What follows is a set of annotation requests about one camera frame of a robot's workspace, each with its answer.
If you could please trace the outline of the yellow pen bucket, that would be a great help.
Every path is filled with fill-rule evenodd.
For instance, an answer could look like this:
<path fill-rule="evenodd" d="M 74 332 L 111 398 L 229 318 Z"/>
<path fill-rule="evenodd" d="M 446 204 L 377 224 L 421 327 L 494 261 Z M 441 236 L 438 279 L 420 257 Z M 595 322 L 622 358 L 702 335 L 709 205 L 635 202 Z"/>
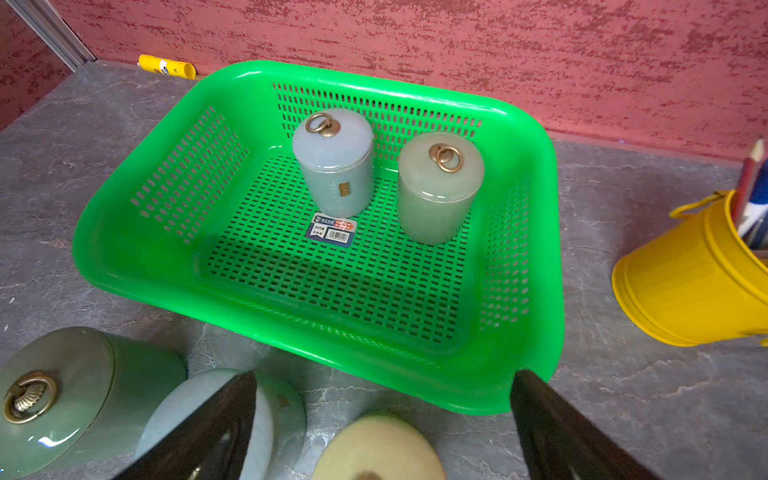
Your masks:
<path fill-rule="evenodd" d="M 742 241 L 731 191 L 671 212 L 677 226 L 614 266 L 618 304 L 641 330 L 675 346 L 767 335 L 767 261 Z"/>

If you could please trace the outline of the yellow-green canister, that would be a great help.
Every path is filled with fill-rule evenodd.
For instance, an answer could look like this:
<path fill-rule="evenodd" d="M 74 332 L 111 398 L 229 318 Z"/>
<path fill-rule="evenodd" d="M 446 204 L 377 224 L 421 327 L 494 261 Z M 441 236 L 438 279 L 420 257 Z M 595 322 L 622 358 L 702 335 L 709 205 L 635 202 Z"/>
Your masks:
<path fill-rule="evenodd" d="M 319 457 L 314 479 L 441 479 L 442 463 L 413 426 L 389 414 L 370 414 L 338 432 Z"/>

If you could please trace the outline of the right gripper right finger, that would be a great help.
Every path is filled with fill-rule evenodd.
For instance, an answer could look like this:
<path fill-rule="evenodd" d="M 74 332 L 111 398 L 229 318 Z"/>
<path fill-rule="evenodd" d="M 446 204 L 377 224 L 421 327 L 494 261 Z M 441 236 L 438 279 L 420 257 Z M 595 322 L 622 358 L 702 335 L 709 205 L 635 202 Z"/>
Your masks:
<path fill-rule="evenodd" d="M 510 405 L 532 479 L 656 479 L 530 370 L 518 371 Z"/>

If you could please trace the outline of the green plastic basket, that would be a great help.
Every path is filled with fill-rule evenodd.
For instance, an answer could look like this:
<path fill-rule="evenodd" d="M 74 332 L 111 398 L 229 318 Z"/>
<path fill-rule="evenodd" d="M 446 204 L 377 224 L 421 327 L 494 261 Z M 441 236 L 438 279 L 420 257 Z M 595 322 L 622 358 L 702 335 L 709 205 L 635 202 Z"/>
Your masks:
<path fill-rule="evenodd" d="M 374 131 L 374 195 L 347 244 L 316 214 L 291 140 L 326 108 Z M 485 178 L 458 234 L 408 238 L 397 157 L 462 136 Z M 493 98 L 273 61 L 197 83 L 95 193 L 73 238 L 93 285 L 467 415 L 510 409 L 521 369 L 550 379 L 565 341 L 557 158 Z"/>

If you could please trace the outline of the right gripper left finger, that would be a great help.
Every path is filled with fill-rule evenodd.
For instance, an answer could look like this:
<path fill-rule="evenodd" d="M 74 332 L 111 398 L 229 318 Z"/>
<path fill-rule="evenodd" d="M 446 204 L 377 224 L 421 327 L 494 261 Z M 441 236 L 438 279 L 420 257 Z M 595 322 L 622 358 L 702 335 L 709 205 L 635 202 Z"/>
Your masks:
<path fill-rule="evenodd" d="M 230 379 L 208 400 L 119 473 L 118 479 L 188 479 L 218 451 L 215 479 L 240 477 L 256 413 L 257 379 L 247 372 Z"/>

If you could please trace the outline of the yellow glue stick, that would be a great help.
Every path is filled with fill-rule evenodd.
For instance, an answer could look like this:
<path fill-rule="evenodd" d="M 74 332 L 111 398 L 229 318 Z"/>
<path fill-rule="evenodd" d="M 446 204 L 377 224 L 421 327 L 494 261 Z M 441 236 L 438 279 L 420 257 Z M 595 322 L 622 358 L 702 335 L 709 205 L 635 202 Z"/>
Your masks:
<path fill-rule="evenodd" d="M 144 71 L 165 76 L 187 80 L 194 80 L 197 76 L 195 67 L 189 62 L 169 60 L 147 54 L 139 56 L 137 65 Z"/>

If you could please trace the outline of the blue-grey canister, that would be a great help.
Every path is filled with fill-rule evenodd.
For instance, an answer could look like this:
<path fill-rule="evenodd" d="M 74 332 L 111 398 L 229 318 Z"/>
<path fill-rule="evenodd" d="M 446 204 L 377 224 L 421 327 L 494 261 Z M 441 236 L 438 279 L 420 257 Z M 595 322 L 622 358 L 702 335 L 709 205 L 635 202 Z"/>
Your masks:
<path fill-rule="evenodd" d="M 193 411 L 238 375 L 217 368 L 197 374 L 177 386 L 155 409 L 138 441 L 139 459 Z M 242 479 L 277 479 L 295 466 L 306 435 L 306 413 L 296 390 L 285 380 L 258 373 L 256 411 Z"/>
<path fill-rule="evenodd" d="M 318 209 L 351 218 L 373 197 L 373 130 L 359 113 L 325 109 L 301 122 L 292 150 Z"/>

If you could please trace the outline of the green canister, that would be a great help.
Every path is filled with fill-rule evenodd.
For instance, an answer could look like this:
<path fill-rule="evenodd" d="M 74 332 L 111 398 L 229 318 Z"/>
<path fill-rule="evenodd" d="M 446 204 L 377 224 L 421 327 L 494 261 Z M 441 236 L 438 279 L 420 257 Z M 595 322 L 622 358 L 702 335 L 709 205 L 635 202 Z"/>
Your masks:
<path fill-rule="evenodd" d="M 1 476 L 18 479 L 133 451 L 187 378 L 166 347 L 87 327 L 48 333 L 1 368 Z"/>
<path fill-rule="evenodd" d="M 427 245 L 452 239 L 484 180 L 478 148 L 444 132 L 410 140 L 398 157 L 398 220 L 405 234 Z"/>

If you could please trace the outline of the basket barcode sticker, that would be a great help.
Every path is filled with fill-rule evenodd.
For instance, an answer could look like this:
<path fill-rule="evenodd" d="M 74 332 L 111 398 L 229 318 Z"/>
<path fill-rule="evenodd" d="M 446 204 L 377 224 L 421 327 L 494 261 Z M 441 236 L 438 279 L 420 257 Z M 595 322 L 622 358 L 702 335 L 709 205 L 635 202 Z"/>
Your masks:
<path fill-rule="evenodd" d="M 349 248 L 355 237 L 357 222 L 316 212 L 305 237 L 309 240 Z"/>

